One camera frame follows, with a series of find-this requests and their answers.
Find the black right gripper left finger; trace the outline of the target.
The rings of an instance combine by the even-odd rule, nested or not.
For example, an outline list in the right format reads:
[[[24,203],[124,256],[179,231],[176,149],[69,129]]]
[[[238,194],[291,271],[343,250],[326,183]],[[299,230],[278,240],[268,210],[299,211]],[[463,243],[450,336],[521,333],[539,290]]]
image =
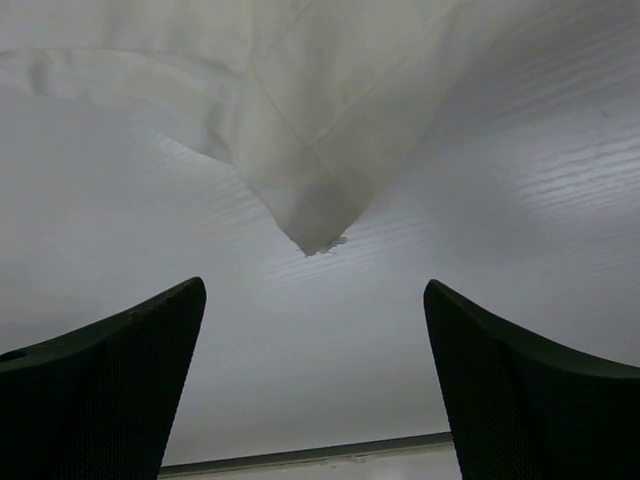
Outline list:
[[[2,478],[157,478],[205,304],[195,277],[3,354]]]

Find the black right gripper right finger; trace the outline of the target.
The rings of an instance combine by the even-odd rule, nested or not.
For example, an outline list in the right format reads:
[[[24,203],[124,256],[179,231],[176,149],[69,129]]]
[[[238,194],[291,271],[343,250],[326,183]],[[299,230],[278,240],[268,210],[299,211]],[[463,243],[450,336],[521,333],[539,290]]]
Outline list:
[[[436,280],[424,311],[463,478],[638,478],[638,368],[551,341]]]

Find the white pleated skirt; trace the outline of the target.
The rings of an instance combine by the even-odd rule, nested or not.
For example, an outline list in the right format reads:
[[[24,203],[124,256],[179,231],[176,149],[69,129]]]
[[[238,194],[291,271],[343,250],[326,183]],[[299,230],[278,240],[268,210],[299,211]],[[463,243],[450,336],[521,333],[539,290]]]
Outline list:
[[[1,81],[129,110],[232,165],[313,255],[339,242],[456,83],[635,1],[5,1]]]

